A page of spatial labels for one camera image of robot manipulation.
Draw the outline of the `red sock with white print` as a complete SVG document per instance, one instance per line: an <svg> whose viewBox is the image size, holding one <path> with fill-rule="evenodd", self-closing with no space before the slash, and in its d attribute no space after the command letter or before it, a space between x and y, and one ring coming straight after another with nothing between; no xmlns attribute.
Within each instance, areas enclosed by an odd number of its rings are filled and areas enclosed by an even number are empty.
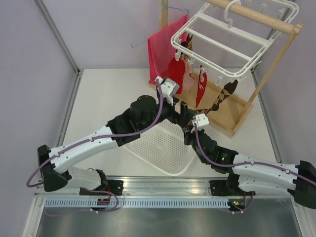
<svg viewBox="0 0 316 237"><path fill-rule="evenodd" d="M200 71L199 71L199 76L198 76L198 83L197 83L197 96L196 96L196 108L199 106L205 90L207 86L207 72L205 67L200 65Z"/></svg>

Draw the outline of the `brown argyle sock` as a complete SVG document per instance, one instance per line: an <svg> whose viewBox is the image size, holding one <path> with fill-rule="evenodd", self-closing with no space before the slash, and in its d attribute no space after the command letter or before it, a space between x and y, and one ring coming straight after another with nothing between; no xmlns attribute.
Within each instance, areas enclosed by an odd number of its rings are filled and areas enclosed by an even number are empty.
<svg viewBox="0 0 316 237"><path fill-rule="evenodd" d="M200 109L197 110L198 114L208 114L211 111L217 111L219 110L220 104L227 99L228 97L230 97L236 90L236 87L238 85L238 80L234 80L233 82L229 82L227 83L223 89L221 90L221 92L219 93L218 97L216 98L216 100L214 101L213 105L208 108L208 109Z"/></svg>

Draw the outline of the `white clip drying hanger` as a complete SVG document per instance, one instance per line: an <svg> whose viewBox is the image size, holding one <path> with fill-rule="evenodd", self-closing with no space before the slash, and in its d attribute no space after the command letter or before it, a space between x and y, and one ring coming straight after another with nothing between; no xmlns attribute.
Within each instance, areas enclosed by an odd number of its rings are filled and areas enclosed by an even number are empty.
<svg viewBox="0 0 316 237"><path fill-rule="evenodd" d="M180 52L191 56L193 65L205 67L217 85L245 79L283 35L271 26L232 13L234 6L255 10L283 23L291 23L299 12L299 6L290 0L234 0L225 9L206 2L172 36L171 45L176 49L176 60L179 60ZM186 39L185 33L193 35L192 51L177 42Z"/></svg>

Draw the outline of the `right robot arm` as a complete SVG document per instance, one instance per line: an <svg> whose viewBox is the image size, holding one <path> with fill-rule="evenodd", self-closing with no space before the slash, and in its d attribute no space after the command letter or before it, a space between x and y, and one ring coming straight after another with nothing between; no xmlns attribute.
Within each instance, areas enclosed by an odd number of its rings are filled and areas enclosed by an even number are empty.
<svg viewBox="0 0 316 237"><path fill-rule="evenodd" d="M226 190L290 196L304 207L316 207L316 169L307 161L299 164L264 162L221 147L202 128L208 122L198 115L183 127L184 143L192 146L200 161L216 172L228 174Z"/></svg>

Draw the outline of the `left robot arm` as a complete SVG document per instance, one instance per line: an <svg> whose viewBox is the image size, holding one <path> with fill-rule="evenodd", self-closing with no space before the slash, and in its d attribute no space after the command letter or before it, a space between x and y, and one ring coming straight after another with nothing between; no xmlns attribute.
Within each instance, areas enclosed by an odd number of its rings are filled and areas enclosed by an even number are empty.
<svg viewBox="0 0 316 237"><path fill-rule="evenodd" d="M57 148L40 146L38 162L44 190L54 192L64 187L78 187L103 195L109 190L104 172L100 169L75 168L75 164L100 152L135 141L141 133L164 120L184 128L195 114L183 101L180 103L180 112L177 112L175 103L170 104L167 99L156 102L154 97L143 95L121 115L89 136Z"/></svg>

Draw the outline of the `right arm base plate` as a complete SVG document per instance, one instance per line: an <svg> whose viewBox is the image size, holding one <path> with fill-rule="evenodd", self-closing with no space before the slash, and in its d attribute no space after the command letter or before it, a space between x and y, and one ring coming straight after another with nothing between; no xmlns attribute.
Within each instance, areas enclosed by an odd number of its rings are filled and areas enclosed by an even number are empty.
<svg viewBox="0 0 316 237"><path fill-rule="evenodd" d="M226 187L225 180L210 180L208 192L210 195L216 196L216 197L232 197L232 196L239 195L238 192L229 190Z"/></svg>

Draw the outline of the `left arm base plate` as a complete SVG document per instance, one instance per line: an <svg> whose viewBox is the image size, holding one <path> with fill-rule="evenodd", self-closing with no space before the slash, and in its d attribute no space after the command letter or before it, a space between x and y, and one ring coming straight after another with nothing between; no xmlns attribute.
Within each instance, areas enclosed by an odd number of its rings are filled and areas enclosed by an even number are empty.
<svg viewBox="0 0 316 237"><path fill-rule="evenodd" d="M80 188L80 196L100 196L100 195L109 195L112 193L116 196L121 196L123 191L124 182L122 180L109 180L106 187L100 186L95 190L88 191L87 189Z"/></svg>

